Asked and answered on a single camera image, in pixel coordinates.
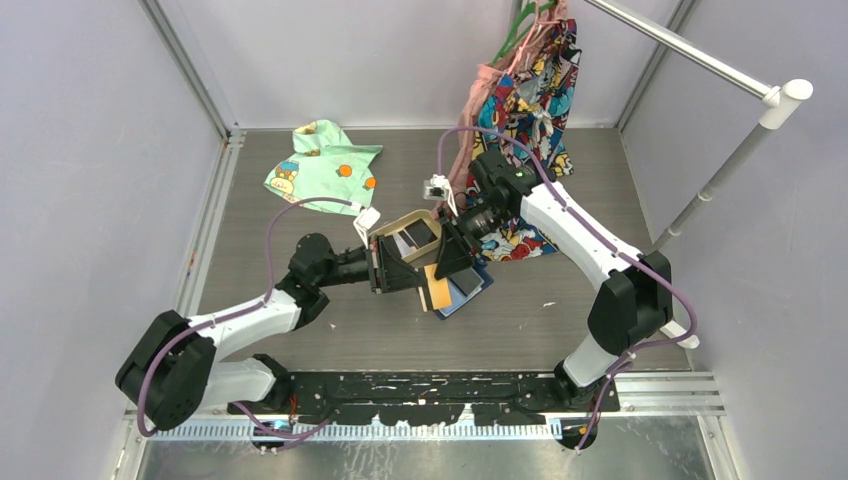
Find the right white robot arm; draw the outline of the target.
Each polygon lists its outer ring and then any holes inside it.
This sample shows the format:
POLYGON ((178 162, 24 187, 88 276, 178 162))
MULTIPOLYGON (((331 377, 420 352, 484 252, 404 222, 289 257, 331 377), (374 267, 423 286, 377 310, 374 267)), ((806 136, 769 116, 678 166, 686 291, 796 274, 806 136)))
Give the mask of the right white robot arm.
POLYGON ((642 255, 568 199, 552 171, 534 164, 516 166, 496 150, 470 165, 481 193, 473 207, 454 214, 437 210, 442 238, 435 277, 471 266, 483 252, 483 238, 509 219, 536 227, 571 259, 596 291, 580 345, 554 369, 555 396, 567 410, 582 409, 600 379, 625 353, 672 319, 669 260, 659 252, 642 255))

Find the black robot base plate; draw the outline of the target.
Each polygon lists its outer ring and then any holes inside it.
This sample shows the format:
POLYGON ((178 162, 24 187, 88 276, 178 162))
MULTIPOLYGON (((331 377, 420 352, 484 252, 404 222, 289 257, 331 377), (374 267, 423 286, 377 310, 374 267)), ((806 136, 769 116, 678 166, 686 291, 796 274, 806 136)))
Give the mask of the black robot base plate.
POLYGON ((533 425, 545 415, 620 408, 613 390, 595 384, 569 395, 558 378, 538 371, 292 372, 268 399, 245 402, 254 414, 290 415, 307 424, 452 425, 470 410, 477 426, 533 425))

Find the beige oval tray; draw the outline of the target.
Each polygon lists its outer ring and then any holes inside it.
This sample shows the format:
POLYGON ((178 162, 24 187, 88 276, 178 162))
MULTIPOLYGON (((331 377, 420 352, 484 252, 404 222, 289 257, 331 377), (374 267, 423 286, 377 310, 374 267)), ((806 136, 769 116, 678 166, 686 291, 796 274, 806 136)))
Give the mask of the beige oval tray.
POLYGON ((441 239, 441 224, 429 210, 414 210, 385 224, 370 234, 389 240, 389 249, 405 262, 411 263, 437 250, 441 239))

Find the tan credit card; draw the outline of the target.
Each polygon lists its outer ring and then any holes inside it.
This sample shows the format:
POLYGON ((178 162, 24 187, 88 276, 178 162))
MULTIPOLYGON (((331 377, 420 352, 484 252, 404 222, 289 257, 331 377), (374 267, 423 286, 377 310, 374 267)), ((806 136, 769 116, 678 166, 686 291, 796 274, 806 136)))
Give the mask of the tan credit card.
POLYGON ((436 311, 452 305, 450 285, 447 278, 435 278, 436 265, 430 264, 418 269, 421 284, 418 294, 423 311, 436 311))

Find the white credit card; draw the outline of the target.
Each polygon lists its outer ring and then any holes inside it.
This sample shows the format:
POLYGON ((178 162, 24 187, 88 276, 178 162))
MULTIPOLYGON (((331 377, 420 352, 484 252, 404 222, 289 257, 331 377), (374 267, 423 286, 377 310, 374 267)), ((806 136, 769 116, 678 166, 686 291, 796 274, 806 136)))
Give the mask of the white credit card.
POLYGON ((407 257, 415 251, 415 245, 408 242, 407 235, 404 231, 394 232, 392 238, 401 258, 407 257))

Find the navy blue card holder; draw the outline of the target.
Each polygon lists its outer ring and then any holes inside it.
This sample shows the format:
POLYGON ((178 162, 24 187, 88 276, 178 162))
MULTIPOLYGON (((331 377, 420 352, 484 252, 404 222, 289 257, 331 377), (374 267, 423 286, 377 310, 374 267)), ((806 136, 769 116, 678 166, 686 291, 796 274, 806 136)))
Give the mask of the navy blue card holder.
POLYGON ((486 264, 475 263, 471 268, 447 277, 451 303, 435 311, 435 315, 445 320, 473 300, 493 284, 492 277, 486 271, 486 264))

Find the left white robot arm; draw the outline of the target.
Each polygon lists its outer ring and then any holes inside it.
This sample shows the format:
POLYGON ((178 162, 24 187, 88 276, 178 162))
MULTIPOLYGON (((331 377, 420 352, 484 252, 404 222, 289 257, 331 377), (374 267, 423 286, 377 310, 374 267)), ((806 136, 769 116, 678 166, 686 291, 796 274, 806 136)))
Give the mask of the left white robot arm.
POLYGON ((174 310, 157 315, 119 367, 116 387, 158 431, 219 404, 282 411, 292 397, 288 371, 266 354, 240 362, 230 355, 312 323, 329 303, 324 290, 330 286, 366 282, 375 293, 415 289, 426 295, 432 267, 404 261, 393 244, 393 238, 374 236, 337 253, 322 234, 302 237, 287 274, 258 298, 191 318, 174 310))

